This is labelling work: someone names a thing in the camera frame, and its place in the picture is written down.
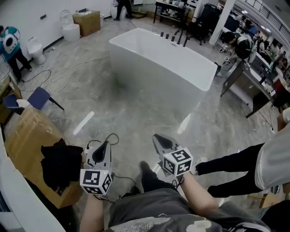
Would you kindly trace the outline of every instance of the metal railing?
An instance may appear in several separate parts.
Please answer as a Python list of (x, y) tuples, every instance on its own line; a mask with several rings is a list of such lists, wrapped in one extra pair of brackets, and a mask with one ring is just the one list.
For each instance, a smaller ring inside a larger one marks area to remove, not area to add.
[(267, 20), (270, 21), (276, 27), (276, 29), (278, 29), (278, 31), (280, 31), (280, 33), (285, 36), (285, 38), (290, 43), (290, 31), (275, 15), (273, 15), (268, 10), (268, 7), (263, 3), (263, 1), (261, 0), (240, 0), (240, 1), (248, 3), (250, 6), (259, 11), (260, 14), (266, 17)]

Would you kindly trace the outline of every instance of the chair leg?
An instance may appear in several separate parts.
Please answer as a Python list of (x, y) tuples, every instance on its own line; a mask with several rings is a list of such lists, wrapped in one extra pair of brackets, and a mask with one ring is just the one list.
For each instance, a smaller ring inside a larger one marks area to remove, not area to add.
[(62, 106), (61, 105), (59, 105), (52, 97), (49, 97), (49, 100), (51, 101), (51, 102), (53, 102), (55, 105), (57, 105), (59, 108), (61, 108), (63, 111), (64, 111), (64, 109), (62, 108)]

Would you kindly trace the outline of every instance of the chair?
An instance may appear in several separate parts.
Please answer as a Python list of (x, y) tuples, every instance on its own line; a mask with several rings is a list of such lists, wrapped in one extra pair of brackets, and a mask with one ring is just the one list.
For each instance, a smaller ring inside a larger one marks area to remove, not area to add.
[[(17, 103), (17, 97), (15, 94), (10, 94), (3, 99), (5, 106), (16, 114), (21, 115), (24, 108), (20, 107)], [(46, 102), (50, 100), (52, 103), (56, 104), (63, 111), (64, 109), (46, 92), (42, 87), (37, 87), (36, 90), (28, 98), (28, 102), (38, 110), (41, 110)]]

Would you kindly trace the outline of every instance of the floor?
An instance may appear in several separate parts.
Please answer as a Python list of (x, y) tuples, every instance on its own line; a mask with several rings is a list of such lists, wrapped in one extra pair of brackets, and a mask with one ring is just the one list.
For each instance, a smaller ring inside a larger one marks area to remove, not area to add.
[[(187, 147), (195, 159), (201, 156), (209, 160), (236, 153), (248, 146), (267, 141), (272, 136), (270, 126), (263, 116), (269, 119), (269, 106), (261, 113), (249, 119), (245, 115), (250, 111), (233, 93), (228, 91), (222, 98), (220, 93), (224, 79), (216, 77), (204, 100), (191, 113), (187, 126), (180, 128), (181, 121), (148, 104), (141, 96), (132, 96), (120, 89), (115, 82), (109, 57), (109, 40), (123, 32), (140, 27), (160, 34), (161, 31), (172, 35), (176, 28), (156, 22), (152, 19), (133, 19), (115, 22), (112, 19), (104, 23), (102, 29), (79, 41), (71, 43), (60, 41), (53, 50), (45, 53), (46, 62), (42, 66), (33, 64), (31, 73), (24, 73), (27, 83), (19, 84), (23, 98), (27, 99), (31, 91), (41, 85), (51, 96), (65, 108), (59, 109), (48, 102), (43, 108), (52, 122), (64, 134), (64, 137), (75, 145), (84, 147), (93, 139), (104, 140), (110, 133), (116, 133), (120, 142), (112, 147), (113, 172), (120, 176), (138, 180), (138, 163), (147, 161), (153, 168), (158, 156), (152, 143), (154, 133), (163, 133), (174, 137), (181, 145)], [(187, 46), (213, 62), (222, 63), (224, 55), (218, 53), (206, 43), (202, 46), (191, 39)], [(76, 134), (73, 130), (91, 112), (94, 116)], [(273, 127), (276, 129), (277, 110), (271, 109)], [(13, 115), (6, 126), (6, 136), (12, 130), (18, 115)], [(222, 184), (234, 180), (243, 173), (215, 173), (198, 177), (204, 187)], [(116, 200), (126, 193), (132, 185), (129, 179), (114, 181), (109, 190), (109, 198)], [(232, 200), (242, 207), (254, 208), (257, 202), (246, 196), (233, 197)], [(75, 210), (81, 217), (86, 195), (80, 199)]]

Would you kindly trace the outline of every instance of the bathtub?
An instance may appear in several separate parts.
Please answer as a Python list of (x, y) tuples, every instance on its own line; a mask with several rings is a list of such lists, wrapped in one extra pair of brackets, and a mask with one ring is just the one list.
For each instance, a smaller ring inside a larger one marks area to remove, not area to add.
[(209, 90), (217, 65), (197, 52), (136, 28), (109, 41), (113, 71), (127, 89), (185, 118)]

